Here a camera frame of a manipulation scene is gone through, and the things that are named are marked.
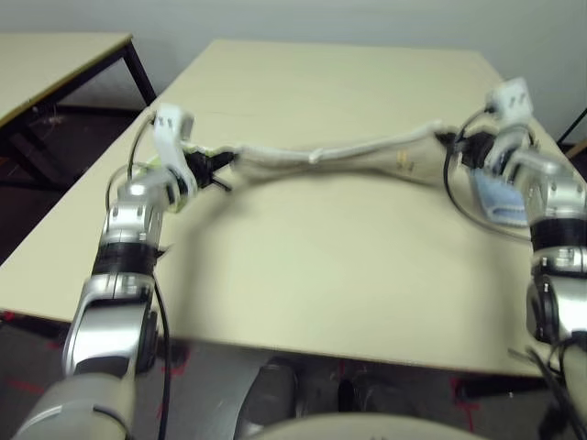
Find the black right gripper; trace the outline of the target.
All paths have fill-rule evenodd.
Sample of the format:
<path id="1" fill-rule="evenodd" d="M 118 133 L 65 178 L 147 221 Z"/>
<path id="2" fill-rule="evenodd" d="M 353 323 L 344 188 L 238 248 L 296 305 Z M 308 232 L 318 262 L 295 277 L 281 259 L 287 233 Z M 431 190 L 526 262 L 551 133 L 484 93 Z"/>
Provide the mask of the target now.
<path id="1" fill-rule="evenodd" d="M 455 147 L 460 143 L 461 163 L 468 168 L 483 168 L 486 157 L 493 148 L 494 135 L 489 132 L 477 132 L 461 142 L 459 133 L 437 132 L 436 138 L 445 147 Z"/>

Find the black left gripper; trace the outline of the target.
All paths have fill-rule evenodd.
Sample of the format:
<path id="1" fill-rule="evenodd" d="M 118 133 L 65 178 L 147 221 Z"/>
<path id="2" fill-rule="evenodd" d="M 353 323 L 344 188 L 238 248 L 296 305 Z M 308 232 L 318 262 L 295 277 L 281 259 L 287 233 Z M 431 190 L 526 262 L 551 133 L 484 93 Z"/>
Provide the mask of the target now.
<path id="1" fill-rule="evenodd" d="M 216 177 L 216 173 L 231 165 L 238 158 L 237 152 L 229 148 L 222 148 L 209 155 L 202 152 L 187 153 L 185 158 L 199 189 L 215 185 L 227 193 L 232 191 L 232 187 L 220 181 Z"/>

